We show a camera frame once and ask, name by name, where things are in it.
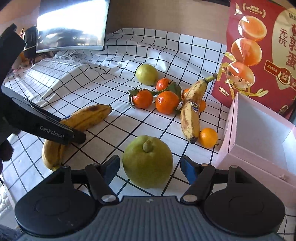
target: pink box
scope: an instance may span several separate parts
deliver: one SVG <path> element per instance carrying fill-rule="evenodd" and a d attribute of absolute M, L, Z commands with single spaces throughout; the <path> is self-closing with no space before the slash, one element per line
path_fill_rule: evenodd
<path fill-rule="evenodd" d="M 286 206 L 296 206 L 296 127 L 251 98 L 237 94 L 233 100 L 212 165 L 238 165 Z"/>

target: white grid cloth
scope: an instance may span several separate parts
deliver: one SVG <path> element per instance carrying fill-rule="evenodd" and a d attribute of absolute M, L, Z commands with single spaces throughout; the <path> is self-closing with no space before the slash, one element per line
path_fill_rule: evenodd
<path fill-rule="evenodd" d="M 167 77 L 182 90 L 198 79 L 218 71 L 226 46 L 210 40 L 143 28 L 121 29 L 106 38 L 104 51 L 60 51 L 55 59 L 44 59 L 22 74 L 5 79 L 4 85 L 27 97 L 61 118 L 93 104 L 110 104 L 112 113 L 100 124 L 87 130 L 86 142 L 71 144 L 63 163 L 83 169 L 91 163 L 103 163 L 112 155 L 122 156 L 126 146 L 139 135 L 160 138 L 173 153 L 173 171 L 161 188 L 142 189 L 126 176 L 122 163 L 110 184 L 122 198 L 130 196 L 168 196 L 178 198 L 189 183 L 181 172 L 179 159 L 187 155 L 198 163 L 216 158 L 229 109 L 212 97 L 209 83 L 204 100 L 207 107 L 200 116 L 201 128 L 217 131 L 219 146 L 211 149 L 199 143 L 189 144 L 180 126 L 180 117 L 159 113 L 153 103 L 148 109 L 133 109 L 127 91 L 144 86 L 135 77 L 140 64 L 156 67 L 159 79 Z M 3 179 L 15 201 L 46 178 L 51 171 L 41 159 L 44 140 L 28 133 L 10 136 L 15 149 L 12 160 L 4 163 Z M 77 189 L 87 192 L 84 185 Z M 293 240 L 296 212 L 287 208 L 279 234 Z"/>

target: lemon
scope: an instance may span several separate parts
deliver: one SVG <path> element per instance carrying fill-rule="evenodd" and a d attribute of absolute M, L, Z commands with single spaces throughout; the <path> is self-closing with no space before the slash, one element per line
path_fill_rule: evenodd
<path fill-rule="evenodd" d="M 160 139 L 139 136 L 125 149 L 123 168 L 129 179 L 141 188 L 156 188 L 172 173 L 173 155 Z"/>
<path fill-rule="evenodd" d="M 144 85 L 155 85 L 158 80 L 158 73 L 152 65 L 141 64 L 136 70 L 136 77 Z"/>

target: red package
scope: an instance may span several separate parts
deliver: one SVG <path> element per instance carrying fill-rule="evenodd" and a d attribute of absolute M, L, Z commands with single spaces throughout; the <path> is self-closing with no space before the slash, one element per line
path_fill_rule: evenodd
<path fill-rule="evenodd" d="M 283 114 L 296 98 L 296 10 L 268 0 L 231 1 L 227 52 L 212 95 L 242 93 Z"/>

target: wall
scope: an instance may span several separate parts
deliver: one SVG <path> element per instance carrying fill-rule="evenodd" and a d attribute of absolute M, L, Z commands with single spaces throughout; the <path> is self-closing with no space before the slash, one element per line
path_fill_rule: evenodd
<path fill-rule="evenodd" d="M 290 7 L 287 0 L 275 0 Z M 36 24 L 40 0 L 12 0 L 0 14 L 0 32 L 12 22 L 17 33 Z M 201 0 L 110 0 L 107 32 L 152 28 L 226 43 L 229 8 Z"/>

